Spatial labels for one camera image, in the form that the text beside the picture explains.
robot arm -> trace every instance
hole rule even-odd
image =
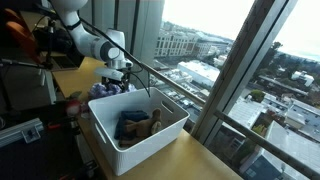
[[[88,0],[51,0],[51,5],[69,31],[72,39],[84,56],[106,62],[107,68],[98,68],[95,73],[116,81],[121,81],[123,73],[120,71],[132,67],[124,53],[105,38],[88,33],[80,22],[77,11]],[[109,29],[106,33],[114,42],[124,48],[124,33]]]

building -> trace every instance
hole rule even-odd
[[[296,71],[291,76],[292,80],[297,80],[301,83],[303,83],[305,86],[310,86],[312,82],[314,81],[314,78],[307,74],[306,71]]]
[[[265,87],[266,90],[268,91],[274,91],[280,95],[283,93],[293,93],[295,96],[300,96],[300,97],[308,96],[308,92],[285,85],[283,83],[276,81],[275,79],[271,79],[266,76],[259,76],[259,78],[260,79],[258,81],[258,84]]]
[[[214,53],[225,53],[229,43],[219,38],[174,30],[172,24],[165,23],[159,31],[155,57],[197,56],[199,58]]]
[[[218,58],[214,58],[214,59],[213,59],[213,64],[214,64],[214,66],[216,66],[216,67],[218,67],[218,66],[223,66],[225,62],[226,62],[226,61],[220,60],[220,59],[218,59]]]
[[[285,117],[285,123],[296,129],[301,129],[306,125],[306,118],[303,115],[292,111],[291,109],[286,112]]]
[[[284,115],[284,113],[288,110],[288,105],[278,101],[276,96],[268,94],[266,92],[264,99],[261,104],[265,105],[270,111],[275,112],[279,115]]]
[[[269,126],[265,139],[311,169],[320,171],[318,143],[283,128],[275,121]],[[297,180],[308,179],[262,148],[248,158],[241,166],[240,172],[243,173],[245,179],[281,179],[281,177]]]
[[[296,113],[299,113],[305,117],[306,124],[314,127],[320,126],[320,110],[310,106],[309,104],[303,103],[296,99],[291,99],[292,105],[290,109]]]
[[[198,35],[194,33],[160,29],[155,57],[193,55],[194,46],[198,38]]]
[[[177,67],[180,71],[191,75],[199,84],[212,87],[220,74],[220,70],[197,60],[180,62]]]
[[[265,113],[265,111],[266,109],[262,104],[239,97],[228,116],[247,129],[252,129],[260,114]],[[244,143],[246,136],[225,122],[222,123],[222,126],[224,130],[219,132],[219,137],[224,139],[225,142],[223,145],[220,144],[219,147],[214,148],[222,149],[224,155],[231,159]]]
[[[216,47],[219,53],[226,53],[229,43],[220,38],[207,36],[202,32],[197,32],[196,34],[199,36],[199,39],[194,51],[196,51],[195,54],[197,54],[198,58],[211,55],[210,50],[212,47]]]
[[[168,79],[171,79],[175,82],[191,82],[192,76],[185,72],[181,72],[178,69],[172,69],[172,70],[163,70],[159,71],[160,74],[164,75]],[[154,75],[150,75],[150,85],[151,86],[159,86],[159,85],[165,85],[165,83],[158,78],[156,78]]]

tall building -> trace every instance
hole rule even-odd
[[[193,33],[160,30],[155,57],[192,55],[197,40]]]
[[[229,43],[202,32],[173,30],[173,24],[164,23],[159,32],[155,57],[167,56],[209,56],[215,52],[226,53]]]

table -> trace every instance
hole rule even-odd
[[[65,97],[75,91],[82,91],[79,99],[87,101],[88,90],[95,82],[101,80],[101,77],[94,75],[93,71],[96,67],[102,66],[103,62],[86,57],[79,69],[52,72],[52,74]],[[116,176],[91,131],[89,120],[79,117],[78,124],[106,179],[241,179],[184,130],[175,141],[156,154],[123,175]]]

white plastic bin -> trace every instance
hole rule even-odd
[[[149,98],[144,89],[92,100],[91,125],[93,133],[117,176],[127,172],[167,144],[181,132],[189,113],[156,88],[150,88]],[[130,147],[121,148],[114,139],[121,111],[143,110],[152,116],[155,108],[162,110],[163,129]]]

